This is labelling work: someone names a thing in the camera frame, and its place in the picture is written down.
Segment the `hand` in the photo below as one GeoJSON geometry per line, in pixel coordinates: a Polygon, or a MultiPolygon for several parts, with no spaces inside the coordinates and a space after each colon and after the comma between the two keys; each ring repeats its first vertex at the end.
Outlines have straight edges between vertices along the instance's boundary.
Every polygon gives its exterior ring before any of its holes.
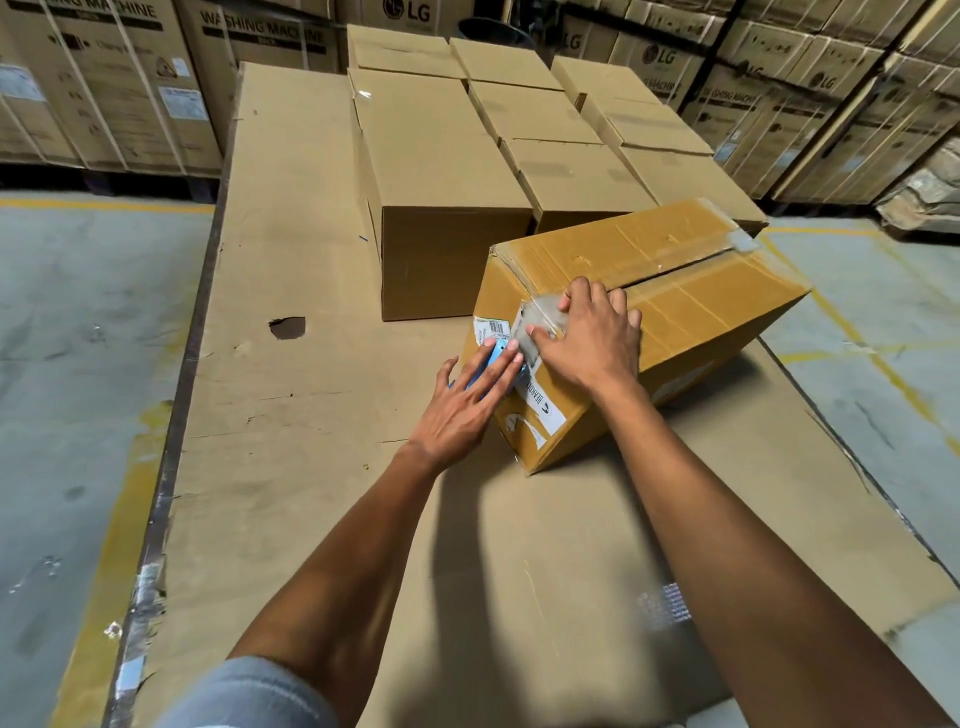
{"type": "Polygon", "coordinates": [[[552,339],[546,329],[527,326],[527,334],[552,371],[592,397],[612,381],[636,381],[640,312],[627,310],[622,288],[608,293],[603,283],[579,277],[570,283],[558,308],[569,314],[564,338],[552,339]]]}
{"type": "Polygon", "coordinates": [[[512,340],[507,349],[467,389],[476,371],[490,357],[496,339],[487,339],[450,386],[457,357],[447,359],[437,372],[433,399],[414,427],[408,444],[422,450],[437,472],[465,458],[483,439],[493,411],[510,391],[523,364],[523,354],[512,340]]]}

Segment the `hole in cardboard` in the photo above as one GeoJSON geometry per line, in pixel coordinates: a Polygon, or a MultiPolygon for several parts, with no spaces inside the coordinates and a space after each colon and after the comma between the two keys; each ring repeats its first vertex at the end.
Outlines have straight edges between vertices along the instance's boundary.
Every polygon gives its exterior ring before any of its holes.
{"type": "Polygon", "coordinates": [[[286,316],[270,322],[270,333],[276,338],[299,339],[306,333],[306,319],[303,316],[286,316]]]}

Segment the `sticker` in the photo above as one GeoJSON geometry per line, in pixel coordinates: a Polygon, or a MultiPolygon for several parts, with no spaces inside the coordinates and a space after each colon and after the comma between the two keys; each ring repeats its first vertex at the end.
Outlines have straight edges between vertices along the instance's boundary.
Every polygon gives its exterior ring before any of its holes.
{"type": "Polygon", "coordinates": [[[537,419],[546,427],[546,431],[551,436],[556,435],[557,430],[564,426],[566,417],[560,411],[560,408],[546,396],[546,392],[543,391],[536,378],[530,372],[525,372],[517,378],[515,388],[523,397],[523,401],[537,415],[537,419]]]}
{"type": "Polygon", "coordinates": [[[725,144],[720,145],[720,149],[718,149],[717,153],[713,155],[713,160],[727,161],[727,159],[729,159],[735,151],[736,151],[736,144],[728,141],[725,144]]]}
{"type": "Polygon", "coordinates": [[[174,63],[174,69],[177,71],[177,75],[182,79],[190,78],[190,66],[186,64],[184,59],[170,59],[174,63]]]}
{"type": "Polygon", "coordinates": [[[661,385],[660,389],[654,392],[654,396],[653,396],[654,404],[659,404],[661,401],[665,400],[670,395],[676,394],[677,392],[682,390],[687,384],[692,383],[694,379],[696,379],[703,372],[705,372],[707,369],[712,367],[715,363],[716,363],[716,359],[713,359],[712,361],[709,361],[706,364],[704,364],[704,366],[697,367],[692,372],[687,372],[685,375],[678,376],[676,379],[673,379],[672,381],[668,381],[666,384],[661,385]]]}
{"type": "Polygon", "coordinates": [[[30,71],[18,65],[0,63],[0,93],[12,99],[46,101],[30,71]]]}
{"type": "Polygon", "coordinates": [[[204,106],[204,97],[200,91],[192,88],[173,88],[168,85],[157,86],[163,106],[171,119],[192,119],[194,121],[209,121],[204,106]]]}
{"type": "Polygon", "coordinates": [[[777,159],[776,163],[774,164],[774,168],[781,169],[782,167],[785,167],[787,164],[796,159],[799,153],[799,149],[788,149],[777,159]]]}
{"type": "Polygon", "coordinates": [[[484,339],[491,336],[495,339],[510,339],[510,322],[503,319],[485,319],[480,316],[473,317],[473,334],[476,336],[477,344],[483,344],[484,339]]]}
{"type": "Polygon", "coordinates": [[[528,423],[520,415],[517,415],[517,414],[507,415],[506,420],[504,420],[504,424],[507,426],[507,432],[513,432],[516,429],[517,423],[524,423],[525,425],[527,425],[527,427],[533,433],[534,441],[537,443],[537,449],[540,449],[544,445],[546,445],[546,438],[540,434],[540,431],[536,429],[533,425],[528,423]]]}

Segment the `sleeve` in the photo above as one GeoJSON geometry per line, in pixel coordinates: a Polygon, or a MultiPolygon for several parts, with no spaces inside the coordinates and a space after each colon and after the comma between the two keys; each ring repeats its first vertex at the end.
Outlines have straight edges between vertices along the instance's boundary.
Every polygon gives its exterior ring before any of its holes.
{"type": "Polygon", "coordinates": [[[156,728],[337,728],[337,717],[293,673],[262,657],[238,657],[209,672],[156,728]]]}

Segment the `yellow floor marking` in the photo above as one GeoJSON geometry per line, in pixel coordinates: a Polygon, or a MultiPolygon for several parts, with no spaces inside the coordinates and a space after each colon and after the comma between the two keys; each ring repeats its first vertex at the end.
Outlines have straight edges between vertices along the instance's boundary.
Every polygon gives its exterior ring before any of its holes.
{"type": "MultiPolygon", "coordinates": [[[[767,237],[766,232],[762,232],[757,237],[766,246],[767,250],[775,255],[780,262],[782,262],[791,270],[795,271],[798,275],[802,275],[797,266],[795,266],[793,262],[791,262],[791,260],[784,255],[776,245],[774,245],[769,237],[767,237]]],[[[812,291],[810,291],[810,298],[812,298],[813,301],[820,306],[821,310],[827,314],[828,318],[830,318],[830,320],[836,324],[841,331],[844,332],[844,335],[848,340],[865,344],[863,336],[856,329],[856,327],[850,321],[845,319],[841,315],[840,311],[837,310],[836,306],[828,301],[827,298],[820,293],[820,291],[814,288],[812,291]]],[[[933,413],[933,410],[930,408],[930,405],[924,401],[924,398],[920,396],[917,390],[907,384],[906,381],[904,381],[903,378],[897,374],[878,353],[868,353],[867,356],[870,358],[870,361],[874,364],[874,366],[879,369],[880,373],[886,377],[887,381],[889,381],[893,387],[900,392],[910,406],[914,408],[917,414],[940,430],[940,433],[943,435],[947,446],[953,450],[955,455],[960,457],[960,439],[953,437],[949,430],[947,430],[943,424],[941,424],[941,422],[937,419],[937,416],[933,413]]]]}
{"type": "Polygon", "coordinates": [[[100,564],[80,634],[60,681],[50,728],[89,728],[103,721],[120,650],[120,641],[107,630],[113,622],[122,625],[130,607],[170,410],[170,402],[161,402],[140,415],[147,431],[133,438],[127,455],[123,489],[113,505],[100,564]]]}
{"type": "Polygon", "coordinates": [[[0,207],[20,209],[96,209],[121,212],[173,212],[176,214],[213,214],[213,205],[163,205],[150,203],[81,202],[79,200],[27,200],[0,198],[0,207]]]}

